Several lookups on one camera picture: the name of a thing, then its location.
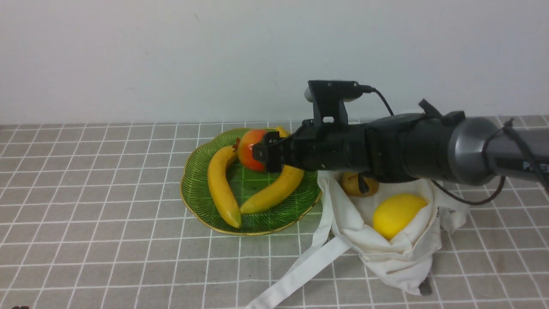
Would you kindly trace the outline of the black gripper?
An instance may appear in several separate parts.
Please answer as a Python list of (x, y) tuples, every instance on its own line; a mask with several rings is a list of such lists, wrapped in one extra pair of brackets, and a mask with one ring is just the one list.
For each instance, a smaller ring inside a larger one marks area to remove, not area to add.
[(280, 131), (267, 131), (252, 146), (252, 157), (267, 173), (281, 173), (282, 162), (306, 171), (368, 172), (366, 131), (364, 124), (303, 121), (284, 141)]

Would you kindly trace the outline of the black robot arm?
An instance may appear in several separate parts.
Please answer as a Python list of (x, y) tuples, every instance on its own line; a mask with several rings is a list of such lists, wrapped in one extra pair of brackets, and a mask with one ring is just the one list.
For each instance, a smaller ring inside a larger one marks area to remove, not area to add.
[(426, 100), (423, 113), (365, 124), (305, 120), (288, 137), (267, 133), (253, 158), (267, 172), (358, 172), (380, 183), (417, 179), (480, 186), (496, 176), (548, 183), (548, 129), (497, 127), (462, 111), (440, 114)]

